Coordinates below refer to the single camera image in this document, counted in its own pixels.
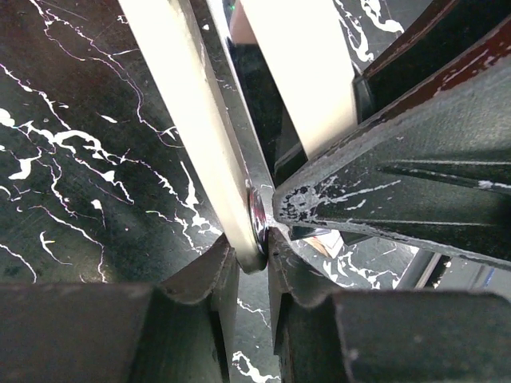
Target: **black marble surface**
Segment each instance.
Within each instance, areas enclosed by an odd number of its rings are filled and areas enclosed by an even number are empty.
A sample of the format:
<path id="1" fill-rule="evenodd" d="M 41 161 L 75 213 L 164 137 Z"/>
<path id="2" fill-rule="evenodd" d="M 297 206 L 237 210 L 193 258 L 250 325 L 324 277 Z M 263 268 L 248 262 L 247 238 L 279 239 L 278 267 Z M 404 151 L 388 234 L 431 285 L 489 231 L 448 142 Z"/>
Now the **black marble surface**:
<path id="1" fill-rule="evenodd" d="M 372 49 L 353 44 L 358 58 L 398 35 L 374 30 L 367 3 L 340 13 Z M 402 28 L 420 13 L 382 4 Z M 0 281 L 159 282 L 198 257 L 220 226 L 117 1 L 0 2 L 0 18 Z M 381 239 L 336 259 L 295 248 L 350 287 L 391 288 L 413 257 Z M 233 381 L 279 379 L 266 281 L 240 280 Z"/>

